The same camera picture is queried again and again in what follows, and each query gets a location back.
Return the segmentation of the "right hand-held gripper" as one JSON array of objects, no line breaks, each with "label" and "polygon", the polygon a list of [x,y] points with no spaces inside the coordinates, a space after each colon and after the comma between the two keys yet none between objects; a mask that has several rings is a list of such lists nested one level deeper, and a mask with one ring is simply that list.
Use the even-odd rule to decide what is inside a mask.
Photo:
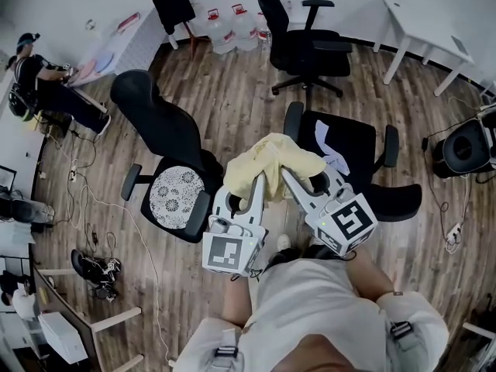
[{"label": "right hand-held gripper", "polygon": [[363,194],[355,195],[352,185],[330,165],[311,179],[310,189],[286,167],[281,168],[281,175],[294,200],[307,214],[305,222],[313,229],[314,237],[336,255],[344,257],[355,250],[377,228],[377,218]]}]

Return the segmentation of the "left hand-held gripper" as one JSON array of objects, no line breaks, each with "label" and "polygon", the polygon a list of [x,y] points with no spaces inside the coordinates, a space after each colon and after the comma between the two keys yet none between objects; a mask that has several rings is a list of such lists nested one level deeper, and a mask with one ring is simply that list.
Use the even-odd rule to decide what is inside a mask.
[{"label": "left hand-held gripper", "polygon": [[249,277],[265,245],[268,231],[260,226],[264,210],[266,177],[257,175],[252,183],[243,221],[233,219],[237,197],[226,186],[215,194],[212,215],[202,237],[202,266],[220,274]]}]

